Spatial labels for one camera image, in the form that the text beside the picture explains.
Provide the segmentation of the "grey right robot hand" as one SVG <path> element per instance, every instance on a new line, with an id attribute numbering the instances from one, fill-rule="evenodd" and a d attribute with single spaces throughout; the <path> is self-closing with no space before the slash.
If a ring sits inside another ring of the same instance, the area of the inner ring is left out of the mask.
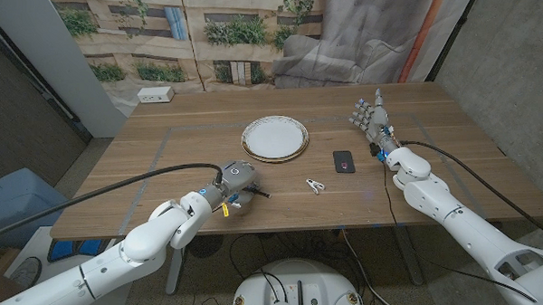
<path id="1" fill-rule="evenodd" d="M 360 99 L 349 122 L 361 129 L 369 142 L 370 154 L 380 161 L 385 161 L 390 153 L 400 147 L 393 135 L 387 111 L 383 107 L 382 91 L 378 88 L 374 104 Z"/>

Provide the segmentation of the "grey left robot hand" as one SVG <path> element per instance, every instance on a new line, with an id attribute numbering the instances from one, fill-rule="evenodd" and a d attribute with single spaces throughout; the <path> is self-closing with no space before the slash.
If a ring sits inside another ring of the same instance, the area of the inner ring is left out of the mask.
<path id="1" fill-rule="evenodd" d="M 256 186 L 257 172 L 249 162 L 228 161 L 221 166 L 220 182 L 214 180 L 205 187 L 205 198 L 211 209 L 216 211 L 222 203 L 233 204 L 235 208 L 247 205 L 254 197 L 248 189 Z"/>

